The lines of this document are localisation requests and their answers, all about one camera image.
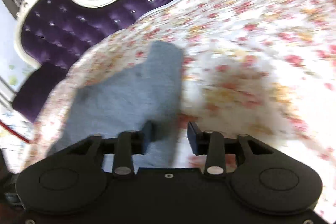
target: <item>metal screw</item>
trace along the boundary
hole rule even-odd
[[[117,175],[128,175],[131,173],[131,169],[128,168],[127,166],[120,166],[120,167],[117,167],[114,172],[117,174]]]
[[[224,173],[224,169],[219,166],[210,166],[208,167],[207,172],[211,175],[220,175]]]

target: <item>circular pad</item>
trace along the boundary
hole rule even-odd
[[[105,173],[84,155],[46,158],[23,170],[16,182],[23,206],[45,214],[79,211],[105,188]]]
[[[286,191],[299,183],[298,176],[291,170],[284,168],[270,168],[261,172],[260,182],[267,188],[276,191]]]
[[[232,173],[230,185],[249,207],[278,215],[314,207],[322,192],[322,181],[313,169],[279,154],[255,155]]]

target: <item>bed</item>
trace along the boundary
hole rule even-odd
[[[13,108],[34,122],[51,90],[88,48],[170,1],[25,0],[14,46],[37,70],[18,92]]]
[[[184,50],[174,167],[192,156],[186,121],[246,133],[311,166],[316,212],[336,220],[335,0],[26,0],[15,47],[37,70],[13,107],[35,122],[26,165],[62,136],[76,90],[142,63],[153,40]],[[227,168],[235,161],[228,156]]]

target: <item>sofa armrest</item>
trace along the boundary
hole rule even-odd
[[[34,71],[12,102],[12,107],[30,122],[34,122],[50,92],[67,75],[67,71],[49,62]]]

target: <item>red cable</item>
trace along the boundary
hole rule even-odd
[[[24,136],[21,136],[20,134],[16,133],[14,130],[10,129],[1,120],[0,120],[0,126],[2,126],[4,129],[8,130],[12,135],[14,135],[14,136],[20,138],[21,140],[23,140],[25,143],[30,143],[30,140],[26,139]]]

